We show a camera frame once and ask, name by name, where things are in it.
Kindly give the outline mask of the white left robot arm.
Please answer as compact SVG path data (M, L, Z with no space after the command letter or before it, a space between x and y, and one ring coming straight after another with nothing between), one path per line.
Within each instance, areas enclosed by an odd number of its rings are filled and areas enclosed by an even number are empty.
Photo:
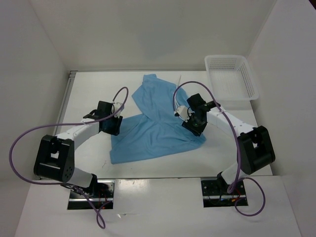
M62 183L62 186L91 198L104 194L108 186L99 183L97 176L75 167L75 151L89 138L104 132L119 135L124 105L119 102L99 101L95 110L85 115L76 125L56 136L42 137L34 174Z

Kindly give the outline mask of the light blue shorts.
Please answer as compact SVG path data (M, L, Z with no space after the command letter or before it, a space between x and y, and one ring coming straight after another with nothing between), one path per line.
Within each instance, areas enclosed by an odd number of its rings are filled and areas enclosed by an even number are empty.
M188 96L176 84L145 75L132 98L141 114L124 118L117 136L111 137L112 164L158 158L200 148L204 135L195 136L174 116L172 96L187 105Z

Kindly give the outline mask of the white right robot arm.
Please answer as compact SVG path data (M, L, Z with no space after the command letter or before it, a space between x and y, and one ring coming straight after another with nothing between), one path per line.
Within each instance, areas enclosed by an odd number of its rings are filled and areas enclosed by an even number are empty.
M183 120L182 126L195 136L201 136L211 124L231 135L237 145L237 160L217 175L217 190L222 194L233 191L237 181L270 165L276 160L268 130L254 127L235 116L214 101L206 102L200 94L187 99L188 106L181 105L174 115Z

